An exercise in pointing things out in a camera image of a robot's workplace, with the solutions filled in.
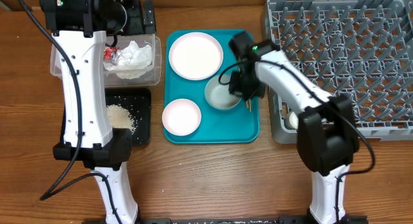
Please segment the white paper cup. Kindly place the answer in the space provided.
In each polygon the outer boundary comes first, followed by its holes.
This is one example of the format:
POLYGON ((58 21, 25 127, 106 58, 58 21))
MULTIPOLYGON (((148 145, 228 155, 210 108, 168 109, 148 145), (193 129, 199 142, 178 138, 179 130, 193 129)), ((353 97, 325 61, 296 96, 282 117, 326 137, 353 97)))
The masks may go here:
POLYGON ((298 117, 297 117, 295 112, 290 112, 288 114, 287 124, 288 124, 290 129, 296 129, 297 130, 299 121, 298 121, 298 117))

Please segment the red foil snack wrapper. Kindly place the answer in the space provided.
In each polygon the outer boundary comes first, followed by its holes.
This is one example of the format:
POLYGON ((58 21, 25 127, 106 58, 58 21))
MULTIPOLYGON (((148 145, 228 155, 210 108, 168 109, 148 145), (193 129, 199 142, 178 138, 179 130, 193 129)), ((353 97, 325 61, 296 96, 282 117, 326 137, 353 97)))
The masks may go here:
POLYGON ((119 52, 119 47, 106 46, 104 49, 104 56, 103 56, 104 62, 116 64, 117 59, 118 59, 118 52, 119 52))

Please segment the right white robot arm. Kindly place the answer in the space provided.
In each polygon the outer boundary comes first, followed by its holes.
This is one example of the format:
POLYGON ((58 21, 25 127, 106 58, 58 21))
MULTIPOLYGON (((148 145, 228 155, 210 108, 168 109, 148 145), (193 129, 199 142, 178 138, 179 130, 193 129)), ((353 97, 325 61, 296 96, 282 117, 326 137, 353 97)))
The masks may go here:
POLYGON ((297 151, 312 173, 312 202, 308 220, 343 223, 345 176, 359 150, 352 102, 323 90, 267 39, 255 43, 246 32, 228 43, 238 70, 230 76, 229 92, 249 100, 275 91, 297 118, 297 151))

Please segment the grey round bowl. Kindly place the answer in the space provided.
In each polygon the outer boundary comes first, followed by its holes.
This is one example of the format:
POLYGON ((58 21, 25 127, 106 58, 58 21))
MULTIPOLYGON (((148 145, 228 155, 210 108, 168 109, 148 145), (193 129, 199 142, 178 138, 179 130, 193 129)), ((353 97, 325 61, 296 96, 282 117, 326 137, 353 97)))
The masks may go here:
POLYGON ((214 76, 206 84, 205 87, 205 99, 207 103, 218 110, 229 110, 234 108, 240 101, 239 96, 233 95, 229 92, 229 85, 225 83, 229 82, 230 76, 224 74, 221 77, 221 84, 219 82, 219 76, 214 76))

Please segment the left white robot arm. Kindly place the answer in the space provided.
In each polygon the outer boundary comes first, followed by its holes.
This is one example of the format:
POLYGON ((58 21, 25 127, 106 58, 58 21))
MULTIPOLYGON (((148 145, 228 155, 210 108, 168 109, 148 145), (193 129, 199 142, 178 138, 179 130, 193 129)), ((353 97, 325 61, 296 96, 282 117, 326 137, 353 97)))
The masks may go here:
POLYGON ((81 161, 95 178, 106 223, 139 223, 126 163, 132 133, 113 128, 106 111, 104 49, 108 36, 154 33, 154 7, 140 0, 39 0, 47 36, 58 50, 65 119, 54 157, 81 161))

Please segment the small pink bowl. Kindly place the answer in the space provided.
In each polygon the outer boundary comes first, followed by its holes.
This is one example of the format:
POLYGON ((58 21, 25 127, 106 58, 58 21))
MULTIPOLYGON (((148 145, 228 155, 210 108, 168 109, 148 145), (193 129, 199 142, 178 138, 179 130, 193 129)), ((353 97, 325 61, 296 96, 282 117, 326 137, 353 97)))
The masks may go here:
POLYGON ((162 123, 169 133, 188 136, 201 124, 200 108, 189 99, 175 99, 164 108, 162 123))

